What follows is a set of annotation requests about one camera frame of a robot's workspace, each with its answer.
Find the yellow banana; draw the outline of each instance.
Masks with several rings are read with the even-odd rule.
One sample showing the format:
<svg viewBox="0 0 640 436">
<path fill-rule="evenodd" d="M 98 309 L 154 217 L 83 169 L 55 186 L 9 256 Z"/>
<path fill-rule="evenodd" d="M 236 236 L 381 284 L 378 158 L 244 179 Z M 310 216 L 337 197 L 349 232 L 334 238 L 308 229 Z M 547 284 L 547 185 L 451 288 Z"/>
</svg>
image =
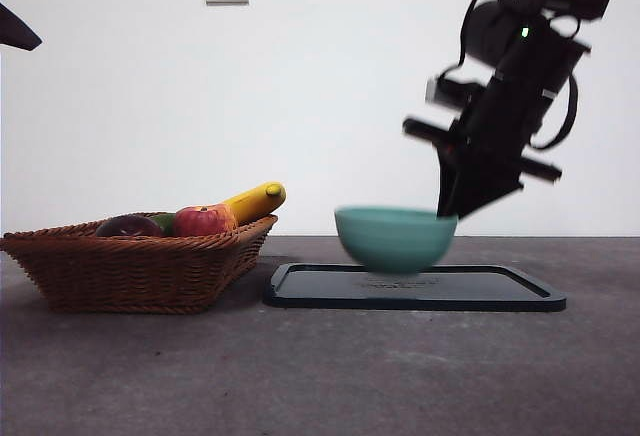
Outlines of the yellow banana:
<svg viewBox="0 0 640 436">
<path fill-rule="evenodd" d="M 271 214 L 284 203 L 287 193 L 277 181 L 268 181 L 223 201 L 229 205 L 238 225 L 249 224 Z"/>
</svg>

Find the wicker basket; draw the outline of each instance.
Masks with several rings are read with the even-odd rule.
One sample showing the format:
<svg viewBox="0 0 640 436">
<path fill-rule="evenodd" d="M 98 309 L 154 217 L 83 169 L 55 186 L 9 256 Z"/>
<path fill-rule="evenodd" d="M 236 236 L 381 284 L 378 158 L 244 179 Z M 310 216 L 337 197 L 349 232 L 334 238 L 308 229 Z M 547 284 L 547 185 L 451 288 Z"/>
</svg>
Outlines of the wicker basket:
<svg viewBox="0 0 640 436">
<path fill-rule="evenodd" d="M 193 314 L 256 265 L 277 219 L 188 238 L 99 238 L 93 234 L 101 220 L 7 233 L 0 250 L 20 264 L 53 311 Z"/>
</svg>

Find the black tray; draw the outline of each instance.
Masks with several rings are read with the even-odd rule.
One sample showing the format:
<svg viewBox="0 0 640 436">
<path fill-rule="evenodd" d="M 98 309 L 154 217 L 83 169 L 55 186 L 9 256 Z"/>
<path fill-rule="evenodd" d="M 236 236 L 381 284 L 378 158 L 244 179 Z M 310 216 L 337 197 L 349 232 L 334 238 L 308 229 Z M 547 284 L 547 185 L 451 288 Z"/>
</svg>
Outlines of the black tray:
<svg viewBox="0 0 640 436">
<path fill-rule="evenodd" d="M 263 301 L 277 307 L 434 311 L 562 311 L 566 296 L 503 266 L 434 266 L 419 274 L 367 272 L 363 266 L 284 264 Z"/>
</svg>

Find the white wall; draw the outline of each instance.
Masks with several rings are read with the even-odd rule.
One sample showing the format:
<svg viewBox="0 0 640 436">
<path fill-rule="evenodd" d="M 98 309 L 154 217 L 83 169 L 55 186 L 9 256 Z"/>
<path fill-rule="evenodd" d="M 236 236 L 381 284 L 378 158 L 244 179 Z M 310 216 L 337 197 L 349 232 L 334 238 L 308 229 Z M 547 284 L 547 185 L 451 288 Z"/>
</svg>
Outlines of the white wall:
<svg viewBox="0 0 640 436">
<path fill-rule="evenodd" d="M 270 179 L 289 194 L 272 234 L 334 234 L 342 204 L 436 206 L 435 151 L 401 123 L 449 124 L 424 88 L 457 59 L 469 0 L 3 1 L 45 41 L 3 49 L 4 231 L 212 203 Z M 583 29 L 594 50 L 576 72 L 576 127 L 540 156 L 563 178 L 525 177 L 458 234 L 640 235 L 639 32 L 640 0 Z"/>
</svg>

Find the concrete floor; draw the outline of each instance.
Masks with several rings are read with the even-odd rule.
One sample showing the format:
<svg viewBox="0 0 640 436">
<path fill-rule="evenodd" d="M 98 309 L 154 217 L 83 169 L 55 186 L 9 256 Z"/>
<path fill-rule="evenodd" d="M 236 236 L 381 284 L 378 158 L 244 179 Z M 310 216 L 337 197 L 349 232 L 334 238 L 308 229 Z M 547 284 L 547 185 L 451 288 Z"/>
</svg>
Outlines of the concrete floor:
<svg viewBox="0 0 640 436">
<path fill-rule="evenodd" d="M 336 238 L 269 237 L 196 316 L 53 314 L 2 274 L 2 434 L 640 434 L 640 239 L 456 238 L 443 263 L 504 264 L 559 313 L 279 309 L 288 262 L 349 262 Z"/>
</svg>

